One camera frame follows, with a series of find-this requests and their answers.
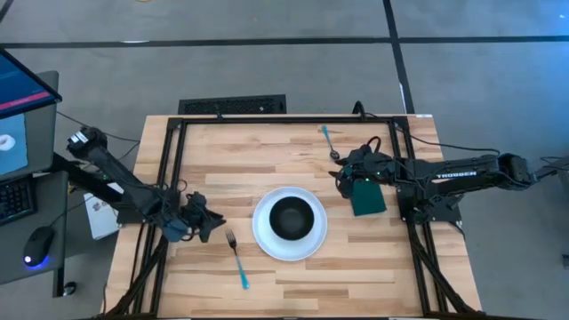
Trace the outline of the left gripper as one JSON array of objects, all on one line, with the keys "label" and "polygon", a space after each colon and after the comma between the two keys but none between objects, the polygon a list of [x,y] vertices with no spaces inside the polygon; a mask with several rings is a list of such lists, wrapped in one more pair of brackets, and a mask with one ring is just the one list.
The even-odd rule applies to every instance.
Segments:
[{"label": "left gripper", "polygon": [[195,233],[199,231],[202,243],[209,241],[213,230],[226,223],[223,215],[205,209],[206,198],[199,192],[187,193],[187,203],[182,208],[183,216],[188,227]]}]

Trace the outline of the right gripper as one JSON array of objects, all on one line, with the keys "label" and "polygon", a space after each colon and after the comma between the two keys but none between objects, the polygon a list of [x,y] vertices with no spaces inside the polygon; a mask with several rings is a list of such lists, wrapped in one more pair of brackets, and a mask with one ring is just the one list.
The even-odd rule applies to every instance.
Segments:
[{"label": "right gripper", "polygon": [[378,183],[394,183],[396,173],[395,160],[378,150],[372,150],[369,145],[362,145],[352,150],[346,158],[347,165],[337,172],[329,171],[329,174],[337,180],[337,189],[341,196],[350,199],[354,191],[355,179],[374,180]]}]

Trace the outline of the teal handled fork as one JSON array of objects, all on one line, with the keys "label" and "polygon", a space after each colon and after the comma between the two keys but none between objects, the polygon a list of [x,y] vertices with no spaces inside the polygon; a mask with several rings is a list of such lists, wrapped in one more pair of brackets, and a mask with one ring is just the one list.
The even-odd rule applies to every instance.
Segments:
[{"label": "teal handled fork", "polygon": [[236,258],[236,264],[238,267],[238,272],[239,272],[242,287],[244,290],[249,290],[250,289],[250,283],[248,281],[246,273],[244,272],[240,257],[239,257],[238,252],[237,252],[237,241],[236,241],[236,238],[235,238],[233,231],[229,228],[226,230],[226,238],[228,240],[228,245],[232,249],[232,251],[234,252],[234,255]]}]

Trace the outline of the teal handled spoon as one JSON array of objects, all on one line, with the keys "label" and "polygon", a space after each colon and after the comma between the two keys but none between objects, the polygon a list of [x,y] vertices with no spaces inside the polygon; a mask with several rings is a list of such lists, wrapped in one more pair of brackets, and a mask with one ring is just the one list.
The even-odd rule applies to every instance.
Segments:
[{"label": "teal handled spoon", "polygon": [[326,138],[326,141],[328,143],[328,146],[330,148],[330,158],[334,161],[339,160],[340,159],[340,154],[333,148],[333,144],[332,144],[332,140],[330,138],[328,129],[326,125],[322,126],[322,132]]}]

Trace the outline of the dark green napkin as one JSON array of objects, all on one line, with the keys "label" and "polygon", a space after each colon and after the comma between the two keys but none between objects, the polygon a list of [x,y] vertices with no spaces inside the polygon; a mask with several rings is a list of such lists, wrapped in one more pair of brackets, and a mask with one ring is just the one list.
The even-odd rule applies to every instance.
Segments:
[{"label": "dark green napkin", "polygon": [[350,203],[355,216],[382,213],[387,210],[381,187],[368,180],[354,182]]}]

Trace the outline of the black bowl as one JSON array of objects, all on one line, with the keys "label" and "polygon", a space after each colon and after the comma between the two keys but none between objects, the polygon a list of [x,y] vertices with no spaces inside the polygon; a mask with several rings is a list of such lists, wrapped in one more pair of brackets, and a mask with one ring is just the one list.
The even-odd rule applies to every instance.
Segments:
[{"label": "black bowl", "polygon": [[309,203],[296,196],[284,197],[272,206],[269,225],[274,233],[288,241],[301,240],[315,223],[315,214]]}]

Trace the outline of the white plate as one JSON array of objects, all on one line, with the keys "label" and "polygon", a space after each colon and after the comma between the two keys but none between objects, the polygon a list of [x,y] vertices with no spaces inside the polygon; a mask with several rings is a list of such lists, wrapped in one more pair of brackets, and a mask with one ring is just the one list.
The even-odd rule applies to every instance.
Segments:
[{"label": "white plate", "polygon": [[[276,201],[296,196],[307,201],[315,214],[315,223],[307,236],[288,241],[277,236],[269,225],[269,212]],[[268,192],[257,204],[252,218],[252,232],[257,244],[269,256],[283,261],[304,260],[323,244],[327,233],[325,208],[316,196],[303,188],[283,187]]]}]

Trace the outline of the white printed carton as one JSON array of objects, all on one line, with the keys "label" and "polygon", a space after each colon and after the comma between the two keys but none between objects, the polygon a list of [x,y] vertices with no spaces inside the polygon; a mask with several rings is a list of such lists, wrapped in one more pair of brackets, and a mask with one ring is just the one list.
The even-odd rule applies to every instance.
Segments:
[{"label": "white printed carton", "polygon": [[119,223],[116,221],[118,211],[107,202],[91,193],[86,193],[84,194],[84,205],[93,240],[100,240],[118,231]]}]

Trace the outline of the black perforated box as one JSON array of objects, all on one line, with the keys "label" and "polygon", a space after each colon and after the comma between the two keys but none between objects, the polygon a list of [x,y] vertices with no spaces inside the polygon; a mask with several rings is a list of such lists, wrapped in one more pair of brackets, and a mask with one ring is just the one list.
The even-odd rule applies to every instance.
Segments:
[{"label": "black perforated box", "polygon": [[257,115],[286,114],[286,96],[255,95],[180,100],[179,115]]}]

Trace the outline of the grey side desk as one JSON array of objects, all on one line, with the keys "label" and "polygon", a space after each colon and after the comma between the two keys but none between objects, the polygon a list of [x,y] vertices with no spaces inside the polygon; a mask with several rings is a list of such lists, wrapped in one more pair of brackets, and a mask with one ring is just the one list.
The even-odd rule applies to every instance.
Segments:
[{"label": "grey side desk", "polygon": [[[77,283],[64,280],[68,175],[56,172],[34,178],[34,181],[36,212],[0,226],[0,285],[52,271],[52,296],[69,296],[76,292]],[[31,233],[43,226],[50,226],[55,231],[50,251],[42,264],[27,267],[22,255],[24,245]]]}]

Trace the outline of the black computer mouse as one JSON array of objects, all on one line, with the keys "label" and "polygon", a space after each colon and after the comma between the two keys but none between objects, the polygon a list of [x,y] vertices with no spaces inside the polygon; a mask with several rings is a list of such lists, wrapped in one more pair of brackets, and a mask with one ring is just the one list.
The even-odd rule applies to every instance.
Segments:
[{"label": "black computer mouse", "polygon": [[23,249],[23,261],[27,267],[34,268],[42,264],[48,256],[55,231],[50,226],[35,229],[29,236]]}]

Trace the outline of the black keyboard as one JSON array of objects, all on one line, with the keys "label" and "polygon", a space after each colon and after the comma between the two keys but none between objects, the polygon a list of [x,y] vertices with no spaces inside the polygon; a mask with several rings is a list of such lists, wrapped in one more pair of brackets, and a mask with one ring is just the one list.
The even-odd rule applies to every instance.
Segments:
[{"label": "black keyboard", "polygon": [[0,226],[36,212],[36,183],[31,175],[0,181]]}]

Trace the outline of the large display monitor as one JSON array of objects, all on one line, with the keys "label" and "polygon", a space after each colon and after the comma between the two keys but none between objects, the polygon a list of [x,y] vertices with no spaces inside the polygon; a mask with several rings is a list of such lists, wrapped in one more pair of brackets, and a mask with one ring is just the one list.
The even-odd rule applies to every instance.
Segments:
[{"label": "large display monitor", "polygon": [[59,73],[34,74],[0,48],[0,179],[52,164]]}]

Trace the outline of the black aluminium table frame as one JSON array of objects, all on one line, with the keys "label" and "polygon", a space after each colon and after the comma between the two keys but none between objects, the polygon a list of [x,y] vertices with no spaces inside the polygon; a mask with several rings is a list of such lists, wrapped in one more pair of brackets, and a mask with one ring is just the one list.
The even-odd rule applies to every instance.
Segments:
[{"label": "black aluminium table frame", "polygon": [[[160,317],[418,316],[418,286],[408,231],[399,217],[397,192],[385,187],[387,209],[357,217],[337,192],[330,148],[347,153],[371,137],[384,153],[404,151],[402,135],[387,124],[287,124],[280,119],[214,124],[190,118],[169,134],[168,116],[150,116],[142,133],[135,174],[145,182],[160,172],[180,172],[185,192],[205,195],[225,216],[237,240],[223,229],[207,243],[171,244],[164,277],[151,277],[134,309]],[[257,203],[280,187],[304,188],[324,206],[328,229],[311,257],[276,260],[257,244],[252,215]]]}]

